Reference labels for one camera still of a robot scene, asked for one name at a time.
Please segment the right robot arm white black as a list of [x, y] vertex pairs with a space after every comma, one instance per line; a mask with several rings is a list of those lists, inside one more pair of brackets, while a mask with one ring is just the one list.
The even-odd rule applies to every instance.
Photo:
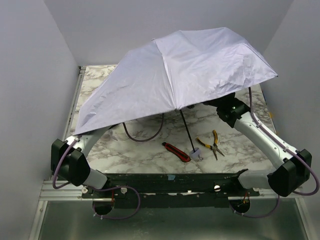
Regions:
[[272, 164], [269, 169], [240, 173], [238, 181], [244, 189], [271, 189], [287, 197], [310, 178], [311, 153], [306, 149], [298, 150], [278, 137], [234, 93], [205, 101], [204, 105], [215, 107], [219, 118], [245, 135]]

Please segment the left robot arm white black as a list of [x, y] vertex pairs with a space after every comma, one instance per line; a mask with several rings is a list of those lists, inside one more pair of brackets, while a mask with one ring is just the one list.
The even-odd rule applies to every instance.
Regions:
[[96, 142], [115, 126], [107, 126], [65, 140], [56, 139], [51, 145], [50, 169], [53, 173], [52, 187], [60, 189], [68, 184], [83, 185], [102, 190], [108, 185], [108, 177], [92, 169], [87, 161]]

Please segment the lavender folding umbrella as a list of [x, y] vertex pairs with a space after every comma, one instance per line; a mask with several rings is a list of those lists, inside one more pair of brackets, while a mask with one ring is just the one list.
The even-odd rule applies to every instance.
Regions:
[[88, 155], [108, 127], [205, 103], [234, 126], [249, 111], [237, 91], [277, 76], [226, 27], [179, 30], [130, 50], [79, 110], [76, 149]]

